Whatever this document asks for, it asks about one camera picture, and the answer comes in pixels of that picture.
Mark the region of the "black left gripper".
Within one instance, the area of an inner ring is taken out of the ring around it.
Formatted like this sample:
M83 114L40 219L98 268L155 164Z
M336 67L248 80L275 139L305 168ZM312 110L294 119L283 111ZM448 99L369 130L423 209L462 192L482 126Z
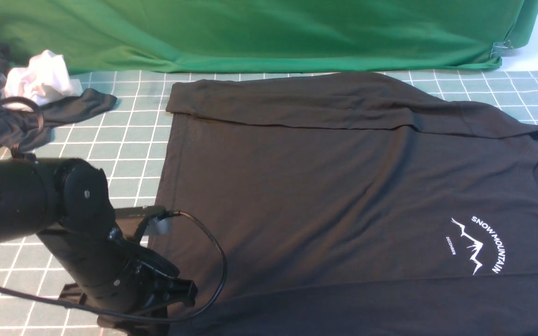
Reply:
M196 304L198 289L192 280L180 279L176 266L141 246L143 237L125 236L117 226L93 238L54 225L39 232L38 238L73 279L58 296L58 302L70 308L167 318L168 306ZM166 323L103 314L98 314L97 324L128 336L169 333Z

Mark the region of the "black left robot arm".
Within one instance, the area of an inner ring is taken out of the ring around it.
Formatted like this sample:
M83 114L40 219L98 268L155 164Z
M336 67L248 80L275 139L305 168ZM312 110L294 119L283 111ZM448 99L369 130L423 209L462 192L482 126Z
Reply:
M0 161L0 243L36 235L73 279L57 299L0 286L0 294L88 311L103 328L163 336L172 304L192 308L197 287L141 245L181 212L162 206L116 209L103 170L82 159L14 154Z

